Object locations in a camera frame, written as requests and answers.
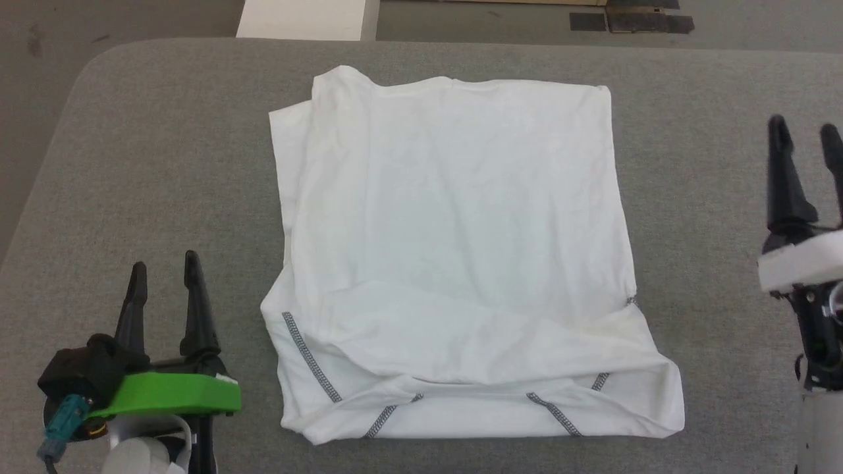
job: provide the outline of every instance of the gray fabric surface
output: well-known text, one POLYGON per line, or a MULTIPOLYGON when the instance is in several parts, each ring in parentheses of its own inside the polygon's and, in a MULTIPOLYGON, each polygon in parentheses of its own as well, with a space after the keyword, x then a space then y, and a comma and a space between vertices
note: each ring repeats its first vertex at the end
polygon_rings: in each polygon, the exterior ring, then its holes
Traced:
MULTIPOLYGON (((76 82, 0 270, 0 471, 40 471, 35 380, 58 348, 113 331, 136 260, 149 272, 148 352, 177 353, 183 255, 194 249, 244 393, 244 410, 217 423, 222 472, 790 472, 797 326, 755 269, 765 123, 788 118, 808 197, 835 220, 817 131, 843 124, 840 77, 843 58, 802 53, 274 40, 111 50, 76 82), (259 311, 283 248, 266 113, 306 100, 311 78, 339 64, 383 84, 446 74, 609 86, 638 303, 682 371, 683 433, 315 448, 280 428, 259 311)), ((73 445, 60 472, 99 471, 105 451, 73 445)))

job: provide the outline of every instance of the white t-shirt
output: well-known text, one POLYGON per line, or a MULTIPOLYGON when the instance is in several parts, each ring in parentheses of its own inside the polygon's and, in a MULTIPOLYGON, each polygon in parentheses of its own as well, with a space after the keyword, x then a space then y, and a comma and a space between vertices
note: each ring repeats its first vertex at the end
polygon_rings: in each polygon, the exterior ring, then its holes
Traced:
POLYGON ((634 301, 607 88, 338 67, 270 121, 282 426, 315 444, 684 427, 634 301))

